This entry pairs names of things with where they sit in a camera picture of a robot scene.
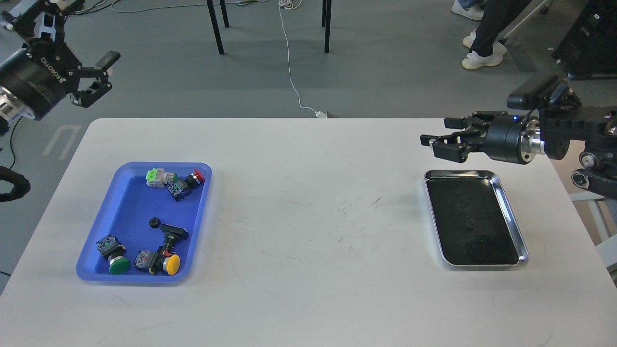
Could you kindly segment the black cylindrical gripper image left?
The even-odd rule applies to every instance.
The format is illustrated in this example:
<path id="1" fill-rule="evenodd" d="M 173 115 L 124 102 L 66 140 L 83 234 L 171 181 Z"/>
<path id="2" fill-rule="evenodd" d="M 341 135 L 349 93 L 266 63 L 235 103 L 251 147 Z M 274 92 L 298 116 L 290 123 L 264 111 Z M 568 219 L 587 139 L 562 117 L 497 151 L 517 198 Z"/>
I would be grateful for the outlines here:
<path id="1" fill-rule="evenodd" d="M 25 51 L 27 45 L 41 41 L 73 53 L 65 42 L 64 26 L 68 16 L 83 9 L 84 3 L 83 0 L 23 0 L 11 10 L 1 12 L 1 28 L 23 41 L 22 47 L 1 64 L 2 119 L 41 120 L 69 93 L 73 105 L 88 108 L 112 89 L 108 70 L 120 59 L 119 52 L 109 51 L 94 67 L 70 69 L 70 76 L 64 76 L 49 58 L 35 57 Z M 79 91 L 80 79 L 93 82 Z"/>

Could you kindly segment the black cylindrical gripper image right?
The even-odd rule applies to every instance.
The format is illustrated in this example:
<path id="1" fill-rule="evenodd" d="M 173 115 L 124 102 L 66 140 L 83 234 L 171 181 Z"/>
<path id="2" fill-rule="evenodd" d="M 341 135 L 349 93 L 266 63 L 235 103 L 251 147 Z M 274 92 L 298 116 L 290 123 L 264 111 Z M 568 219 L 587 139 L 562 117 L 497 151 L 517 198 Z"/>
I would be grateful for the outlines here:
<path id="1" fill-rule="evenodd" d="M 545 154 L 537 117 L 512 116 L 505 111 L 476 111 L 471 116 L 446 117 L 446 128 L 487 131 L 482 152 L 492 160 L 513 164 L 528 164 L 537 154 Z M 448 135 L 419 137 L 421 144 L 430 147 L 436 158 L 463 163 L 478 149 L 481 131 L 460 131 Z"/>

